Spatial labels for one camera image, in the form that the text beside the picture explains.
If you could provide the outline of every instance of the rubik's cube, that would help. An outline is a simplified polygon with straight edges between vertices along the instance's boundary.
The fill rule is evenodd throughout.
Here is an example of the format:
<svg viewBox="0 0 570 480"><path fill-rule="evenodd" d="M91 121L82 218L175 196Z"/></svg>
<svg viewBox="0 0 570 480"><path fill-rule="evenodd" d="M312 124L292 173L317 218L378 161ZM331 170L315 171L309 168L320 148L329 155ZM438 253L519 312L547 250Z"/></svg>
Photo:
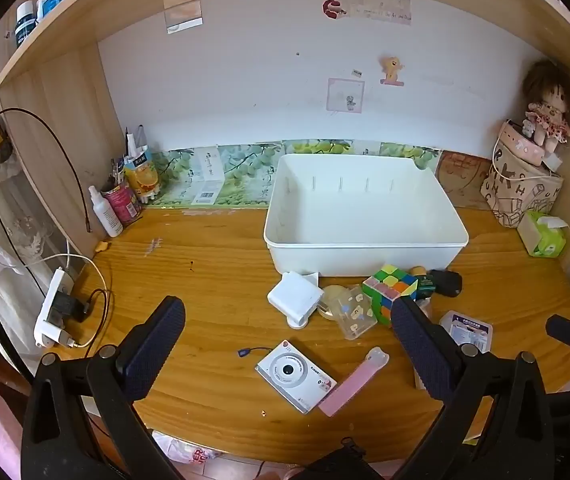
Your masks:
<svg viewBox="0 0 570 480"><path fill-rule="evenodd" d="M379 323L389 326L392 317L392 303L401 296L416 299L418 278L387 264L376 274L367 278L362 285L363 292L371 298L371 307Z"/></svg>

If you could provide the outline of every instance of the white plastic bin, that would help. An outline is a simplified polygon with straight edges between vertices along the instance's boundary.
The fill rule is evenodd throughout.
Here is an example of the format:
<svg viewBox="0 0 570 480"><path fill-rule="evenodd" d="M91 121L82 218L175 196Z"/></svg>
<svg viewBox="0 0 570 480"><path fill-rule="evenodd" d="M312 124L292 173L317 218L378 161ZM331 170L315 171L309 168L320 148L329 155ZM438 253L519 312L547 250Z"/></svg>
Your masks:
<svg viewBox="0 0 570 480"><path fill-rule="evenodd" d="M410 158L280 158L264 231L278 272L369 276L390 263L444 269L467 245L431 171Z"/></svg>

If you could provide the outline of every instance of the power strip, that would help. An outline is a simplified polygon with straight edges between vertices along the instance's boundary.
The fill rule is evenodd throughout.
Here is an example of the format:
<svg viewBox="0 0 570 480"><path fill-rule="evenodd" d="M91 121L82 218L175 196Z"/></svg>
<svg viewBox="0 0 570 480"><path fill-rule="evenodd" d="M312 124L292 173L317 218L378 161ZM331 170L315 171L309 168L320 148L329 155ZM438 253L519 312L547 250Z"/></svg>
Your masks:
<svg viewBox="0 0 570 480"><path fill-rule="evenodd" d="M71 348L75 341L65 331L65 323L61 314L52 308L52 303L57 292L71 294L74 280L67 274L63 267L58 267L54 277L49 283L49 290L43 300L43 305L36 319L34 327L34 339L36 345L42 348L52 348L54 343Z"/></svg>

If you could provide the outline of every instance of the white camera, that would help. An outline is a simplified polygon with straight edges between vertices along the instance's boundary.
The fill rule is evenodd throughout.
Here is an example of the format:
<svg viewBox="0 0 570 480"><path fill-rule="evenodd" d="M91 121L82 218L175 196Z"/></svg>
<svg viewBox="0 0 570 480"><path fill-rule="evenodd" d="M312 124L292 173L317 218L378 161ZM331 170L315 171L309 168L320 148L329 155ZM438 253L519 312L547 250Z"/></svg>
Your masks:
<svg viewBox="0 0 570 480"><path fill-rule="evenodd" d="M303 414L309 413L336 385L287 340L258 362L256 370Z"/></svg>

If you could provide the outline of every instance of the doll hair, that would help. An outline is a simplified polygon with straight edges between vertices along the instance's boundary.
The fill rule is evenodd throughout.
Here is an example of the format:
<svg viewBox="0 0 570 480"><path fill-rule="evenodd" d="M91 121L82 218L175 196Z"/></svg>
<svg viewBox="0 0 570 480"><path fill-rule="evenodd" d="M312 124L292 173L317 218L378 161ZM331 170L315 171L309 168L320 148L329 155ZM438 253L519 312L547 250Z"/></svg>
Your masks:
<svg viewBox="0 0 570 480"><path fill-rule="evenodd" d="M522 91L527 103L539 103L545 93L553 91L557 86L564 91L567 103L564 118L570 127L570 77L553 61L542 59L535 62L523 80Z"/></svg>

